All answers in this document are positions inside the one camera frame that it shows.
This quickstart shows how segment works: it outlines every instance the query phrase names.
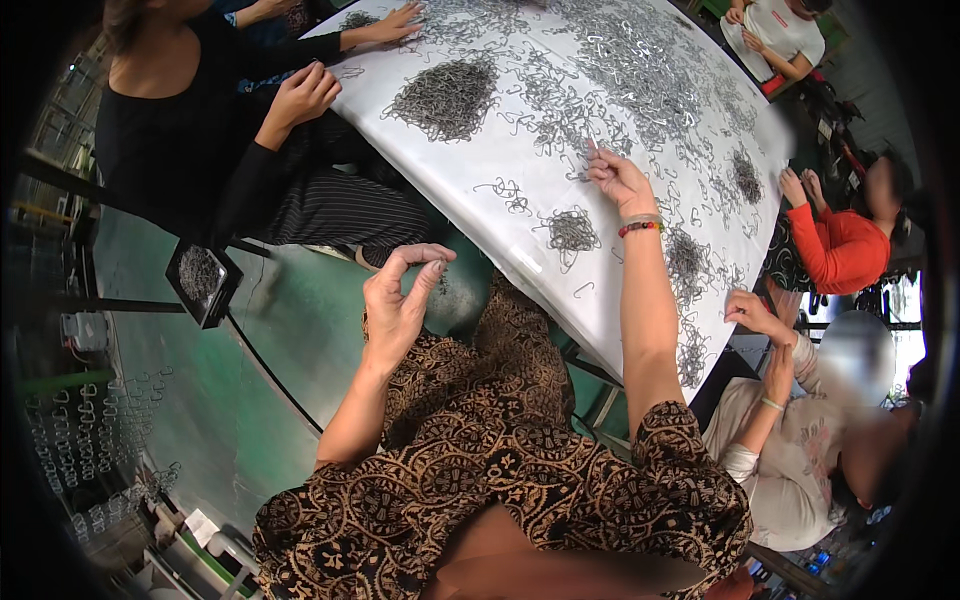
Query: bracelet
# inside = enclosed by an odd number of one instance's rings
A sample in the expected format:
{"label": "bracelet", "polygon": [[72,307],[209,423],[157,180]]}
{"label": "bracelet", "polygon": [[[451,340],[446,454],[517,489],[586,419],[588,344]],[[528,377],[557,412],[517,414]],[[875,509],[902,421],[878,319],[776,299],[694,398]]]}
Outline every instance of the bracelet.
{"label": "bracelet", "polygon": [[630,223],[628,226],[620,228],[618,233],[620,237],[623,237],[634,229],[659,229],[663,231],[663,223],[657,223],[656,221],[637,221],[636,223]]}
{"label": "bracelet", "polygon": [[767,406],[771,406],[773,408],[776,408],[780,412],[783,412],[783,407],[777,404],[776,402],[774,402],[773,400],[771,400],[770,398],[768,398],[767,396],[761,396],[760,401],[766,404]]}
{"label": "bracelet", "polygon": [[640,221],[653,221],[654,223],[663,223],[663,219],[658,213],[640,213],[637,215],[630,215],[629,217],[621,218],[620,221],[623,223],[623,227],[632,225],[633,223],[639,223]]}

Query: brown patterned dress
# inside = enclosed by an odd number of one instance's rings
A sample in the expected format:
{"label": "brown patterned dress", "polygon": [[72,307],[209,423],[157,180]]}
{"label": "brown patterned dress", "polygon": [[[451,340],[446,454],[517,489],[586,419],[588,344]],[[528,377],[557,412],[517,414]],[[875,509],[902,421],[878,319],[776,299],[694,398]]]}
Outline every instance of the brown patterned dress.
{"label": "brown patterned dress", "polygon": [[474,344],[424,332],[390,383],[385,451],[326,465],[268,501],[253,544],[273,598],[416,598],[458,524],[502,503],[540,549],[644,552],[729,575],[752,523],[693,414],[658,404],[633,464],[570,427],[542,311],[500,275]]}

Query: white tabletop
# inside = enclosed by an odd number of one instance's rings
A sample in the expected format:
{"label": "white tabletop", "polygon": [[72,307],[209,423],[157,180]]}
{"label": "white tabletop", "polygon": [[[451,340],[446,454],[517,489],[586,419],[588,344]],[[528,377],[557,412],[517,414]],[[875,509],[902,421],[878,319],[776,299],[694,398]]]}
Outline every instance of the white tabletop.
{"label": "white tabletop", "polygon": [[[596,10],[617,11],[621,0],[561,1],[566,5],[583,2]],[[463,0],[434,0],[432,4],[447,2],[463,5]],[[477,0],[478,5],[490,2],[514,4],[511,0]],[[689,402],[732,333],[732,324],[723,323],[726,296],[733,286],[753,286],[778,213],[780,193],[776,177],[785,163],[762,153],[752,127],[743,125],[745,118],[752,121],[767,102],[706,34],[675,20],[679,17],[689,23],[667,0],[631,0],[631,4],[645,11],[670,16],[663,22],[657,21],[660,28],[673,28],[669,34],[676,36],[667,51],[686,53],[687,60],[702,65],[702,70],[691,76],[701,105],[700,118],[691,133],[697,137],[698,147],[704,145],[699,140],[708,140],[708,145],[712,145],[713,161],[683,160],[683,149],[678,151],[669,140],[659,146],[648,139],[649,147],[644,147],[644,136],[637,133],[635,117],[611,102],[603,87],[593,84],[576,66],[577,57],[583,58],[578,54],[581,44],[574,34],[557,31],[567,25],[558,11],[544,11],[535,3],[519,4],[518,16],[529,25],[521,29],[528,31],[504,35],[493,23],[482,36],[467,44],[451,45],[449,40],[436,43],[436,38],[421,36],[400,48],[374,45],[355,49],[345,60],[330,66],[343,85],[333,108],[514,285],[539,303],[585,352],[610,374],[621,378],[622,267],[618,256],[623,255],[623,246],[617,236],[619,218],[611,203],[591,183],[578,180],[584,167],[573,149],[557,144],[538,146],[538,134],[531,132],[537,128],[542,113],[524,101],[520,76],[532,54],[535,57],[538,52],[545,53],[541,61],[549,61],[556,69],[554,72],[569,75],[562,82],[564,90],[572,87],[582,98],[592,93],[607,109],[605,118],[592,118],[591,131],[584,136],[616,139],[625,134],[634,141],[630,159],[649,174],[668,230],[682,228],[700,246],[708,262],[707,272],[698,279],[700,293],[694,295],[696,300],[682,307],[679,362],[690,367],[685,356],[698,337],[702,356],[688,369],[683,382],[684,396]],[[350,12],[365,11],[382,17],[401,5],[397,0],[361,0],[306,36],[339,29]],[[484,48],[493,50],[500,71],[493,93],[496,106],[488,111],[470,141],[430,142],[420,129],[387,115],[385,109],[397,93],[421,70],[464,55],[469,58],[471,50]],[[616,133],[610,123],[622,133]],[[762,192],[758,204],[741,202],[739,197],[734,204],[724,203],[715,187],[718,180],[732,186],[731,156],[735,149],[746,151],[756,168]],[[497,188],[498,182],[505,184],[507,190]],[[521,191],[512,196],[509,189],[513,187]],[[525,199],[527,210],[520,209],[516,197]],[[549,229],[539,226],[543,224],[541,217],[573,207],[588,213],[599,248],[577,253],[572,264],[568,257],[565,265],[561,255],[548,248]]]}

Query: floor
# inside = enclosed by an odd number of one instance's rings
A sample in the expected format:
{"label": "floor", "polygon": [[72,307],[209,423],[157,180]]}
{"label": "floor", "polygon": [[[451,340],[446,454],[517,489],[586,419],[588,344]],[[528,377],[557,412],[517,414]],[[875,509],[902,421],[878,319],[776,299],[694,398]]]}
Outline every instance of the floor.
{"label": "floor", "polygon": [[[443,217],[434,215],[435,220]],[[492,264],[467,238],[450,231],[456,251],[445,293],[428,304],[426,326],[439,334],[470,330],[487,297]],[[94,263],[104,298],[177,301],[164,278],[176,238],[131,215],[104,209]],[[369,273],[298,246],[275,248],[274,258],[228,253],[245,277],[230,309],[290,393],[324,426],[360,360],[361,285]],[[407,283],[414,273],[408,274]],[[316,440],[274,395],[220,327],[200,330],[183,314],[113,313],[116,362],[126,377],[174,370],[148,441],[160,467],[180,462],[171,494],[186,512],[201,509],[216,523],[249,533],[260,506],[303,482]],[[568,338],[559,329],[559,344]],[[609,388],[571,368],[577,413],[587,416]],[[579,423],[574,426],[582,432]],[[626,404],[619,398],[604,430],[626,437]]]}

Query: table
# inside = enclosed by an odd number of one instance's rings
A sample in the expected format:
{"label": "table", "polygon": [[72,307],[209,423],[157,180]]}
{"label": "table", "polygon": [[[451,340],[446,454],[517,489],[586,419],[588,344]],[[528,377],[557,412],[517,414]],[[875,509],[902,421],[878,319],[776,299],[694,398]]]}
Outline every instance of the table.
{"label": "table", "polygon": [[[396,0],[360,0],[306,36],[336,31],[351,12],[382,17],[399,6]],[[399,47],[357,48],[329,67],[343,85],[333,109],[618,379],[620,225],[611,203],[583,181],[584,138],[605,140],[628,155],[650,177],[667,224],[665,246],[685,238],[700,265],[687,276],[671,272],[681,299],[678,364],[691,401],[732,332],[732,324],[723,323],[726,295],[753,286],[779,210],[777,175],[785,161],[764,154],[753,133],[766,100],[667,0],[552,0],[546,10],[511,0],[433,0],[424,14],[428,25],[414,39]],[[610,26],[624,36],[639,38],[636,28],[655,37],[649,45],[632,43],[653,53],[645,57],[681,72],[667,69],[660,76],[681,81],[689,73],[683,98],[699,103],[699,114],[677,115],[681,137],[658,140],[658,131],[670,124],[648,119],[661,113],[637,117],[612,98],[620,89],[603,83],[607,75],[596,69],[588,74],[597,60],[592,57],[610,56],[617,42],[614,34],[607,36],[609,45],[597,36],[586,42],[585,28]],[[496,64],[496,103],[469,141],[431,142],[390,116],[391,102],[419,72],[480,56]],[[645,76],[649,82],[652,76]],[[621,81],[620,73],[610,77]],[[548,98],[569,100],[532,101],[537,94],[542,99],[545,86],[555,88]],[[624,84],[623,90],[630,88]],[[664,95],[660,102],[671,100]],[[745,202],[734,185],[734,155],[754,165],[761,194],[756,204]],[[596,233],[589,251],[548,246],[549,218],[562,210],[586,212]]]}

